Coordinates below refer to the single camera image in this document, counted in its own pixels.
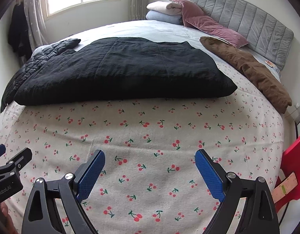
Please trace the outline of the left hand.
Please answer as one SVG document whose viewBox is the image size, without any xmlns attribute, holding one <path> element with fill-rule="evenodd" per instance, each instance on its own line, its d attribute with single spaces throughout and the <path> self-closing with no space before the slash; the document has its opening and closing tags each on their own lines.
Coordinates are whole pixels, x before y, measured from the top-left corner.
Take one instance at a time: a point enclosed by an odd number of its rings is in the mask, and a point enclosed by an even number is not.
<svg viewBox="0 0 300 234">
<path fill-rule="evenodd" d="M 9 215 L 8 206 L 5 204 L 5 202 L 0 203 L 0 233 L 18 234 L 11 216 Z"/>
</svg>

